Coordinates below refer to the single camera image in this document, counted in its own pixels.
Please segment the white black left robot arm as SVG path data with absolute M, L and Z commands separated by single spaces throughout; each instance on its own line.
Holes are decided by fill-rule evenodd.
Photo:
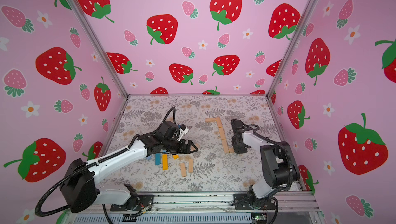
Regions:
M 129 184 L 123 187 L 104 187 L 101 182 L 117 170 L 154 154 L 180 155 L 198 151 L 191 140 L 153 132 L 135 135 L 132 142 L 106 156 L 83 162 L 73 161 L 60 185 L 60 190 L 72 213 L 82 212 L 92 205 L 111 204 L 122 210 L 146 209 L 136 190 Z

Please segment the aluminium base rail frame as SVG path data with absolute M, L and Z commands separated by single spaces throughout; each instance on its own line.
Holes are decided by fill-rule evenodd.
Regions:
M 254 207 L 244 192 L 141 192 L 149 209 L 137 215 L 122 207 L 91 206 L 78 214 L 65 212 L 62 224 L 324 224 L 310 192 L 280 192 Z

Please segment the teal wooden block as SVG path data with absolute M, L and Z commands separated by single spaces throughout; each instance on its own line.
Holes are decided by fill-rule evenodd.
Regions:
M 156 154 L 155 155 L 155 165 L 160 165 L 161 164 L 161 154 Z

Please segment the long yellow wooden block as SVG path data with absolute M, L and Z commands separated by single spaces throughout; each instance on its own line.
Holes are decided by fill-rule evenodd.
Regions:
M 163 170 L 168 170 L 169 169 L 168 155 L 167 154 L 163 154 L 162 155 L 162 165 L 163 165 Z

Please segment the aluminium corner post left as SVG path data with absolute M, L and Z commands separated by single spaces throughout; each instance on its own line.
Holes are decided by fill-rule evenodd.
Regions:
M 114 81 L 115 85 L 117 86 L 118 90 L 120 91 L 121 95 L 124 99 L 129 98 L 129 93 L 127 92 L 126 88 L 124 87 L 123 83 L 121 82 L 118 74 L 116 73 L 115 69 L 113 68 L 110 59 L 108 58 L 106 51 L 104 50 L 100 40 L 98 39 L 94 29 L 90 25 L 89 21 L 86 18 L 86 14 L 83 12 L 81 7 L 78 4 L 77 0 L 67 0 L 69 3 L 74 15 L 76 16 L 77 20 L 79 21 L 80 25 L 82 26 L 84 32 L 86 33 L 89 41 L 91 42 L 95 52 L 100 57 L 103 65 L 107 69 L 109 75 L 111 76 L 112 80 Z

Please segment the aluminium corner post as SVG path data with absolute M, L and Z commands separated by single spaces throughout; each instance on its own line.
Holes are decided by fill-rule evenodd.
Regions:
M 275 91 L 277 84 L 280 80 L 280 77 L 283 74 L 283 71 L 285 70 L 285 67 L 288 64 L 288 61 L 290 60 L 297 43 L 300 41 L 302 33 L 303 33 L 303 29 L 305 28 L 305 26 L 307 25 L 307 23 L 309 22 L 313 11 L 316 8 L 316 5 L 318 4 L 319 0 L 308 0 L 305 6 L 305 9 L 301 15 L 301 19 L 299 21 L 299 24 L 297 25 L 296 30 L 293 33 L 293 37 L 291 38 L 291 41 L 285 51 L 285 54 L 280 62 L 279 68 L 276 72 L 275 78 L 273 80 L 273 83 L 270 86 L 269 91 L 267 92 L 267 99 L 269 100 L 272 95 L 273 92 Z
M 89 41 L 91 42 L 95 52 L 100 57 L 103 65 L 107 69 L 109 75 L 111 76 L 112 80 L 114 81 L 115 85 L 117 86 L 118 90 L 120 91 L 121 95 L 124 99 L 129 98 L 129 93 L 127 92 L 126 88 L 124 87 L 123 83 L 121 82 L 118 74 L 116 73 L 115 69 L 113 68 L 110 59 L 108 58 L 106 51 L 104 50 L 100 40 L 98 39 L 94 29 L 90 25 L 89 21 L 86 18 L 86 14 L 83 12 L 81 7 L 78 4 L 77 0 L 67 0 L 69 3 L 74 15 L 76 16 L 77 20 L 79 21 L 80 25 L 82 26 L 84 32 L 86 33 Z

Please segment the aluminium corner post right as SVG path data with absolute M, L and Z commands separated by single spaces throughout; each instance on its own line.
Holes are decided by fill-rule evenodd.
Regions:
M 307 25 L 307 23 L 309 22 L 313 11 L 316 8 L 316 5 L 318 4 L 319 0 L 308 0 L 305 6 L 305 9 L 301 15 L 301 19 L 299 21 L 299 24 L 297 25 L 296 30 L 293 33 L 293 37 L 291 38 L 291 41 L 285 51 L 285 54 L 280 62 L 279 68 L 276 72 L 275 78 L 273 80 L 273 83 L 270 86 L 269 91 L 267 92 L 267 99 L 269 100 L 272 95 L 273 92 L 275 91 L 277 84 L 280 80 L 280 77 L 283 74 L 283 71 L 285 70 L 285 67 L 288 64 L 288 61 L 290 60 L 297 43 L 300 41 L 302 33 L 303 33 L 303 29 L 305 28 L 305 26 Z

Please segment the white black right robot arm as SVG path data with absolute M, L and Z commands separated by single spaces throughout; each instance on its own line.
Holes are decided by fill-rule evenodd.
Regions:
M 260 153 L 263 178 L 249 187 L 246 199 L 251 207 L 262 207 L 275 194 L 290 190 L 299 181 L 299 169 L 286 141 L 273 141 L 253 130 L 238 130 L 234 132 L 232 145 L 236 154 L 246 153 L 249 148 Z

